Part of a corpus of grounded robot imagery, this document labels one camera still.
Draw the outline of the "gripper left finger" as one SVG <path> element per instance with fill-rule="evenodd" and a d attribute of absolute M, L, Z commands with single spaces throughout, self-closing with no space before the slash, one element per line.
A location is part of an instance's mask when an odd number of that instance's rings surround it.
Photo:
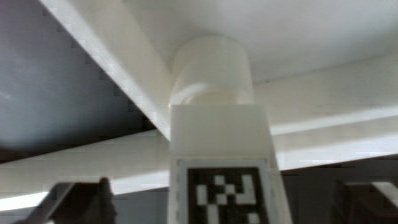
<path fill-rule="evenodd" d="M 61 182 L 15 224 L 116 224 L 111 181 Z"/>

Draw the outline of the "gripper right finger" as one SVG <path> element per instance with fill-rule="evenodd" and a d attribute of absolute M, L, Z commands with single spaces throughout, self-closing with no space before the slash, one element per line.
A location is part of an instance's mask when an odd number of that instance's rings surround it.
<path fill-rule="evenodd" d="M 336 183 L 335 224 L 398 224 L 397 181 Z"/>

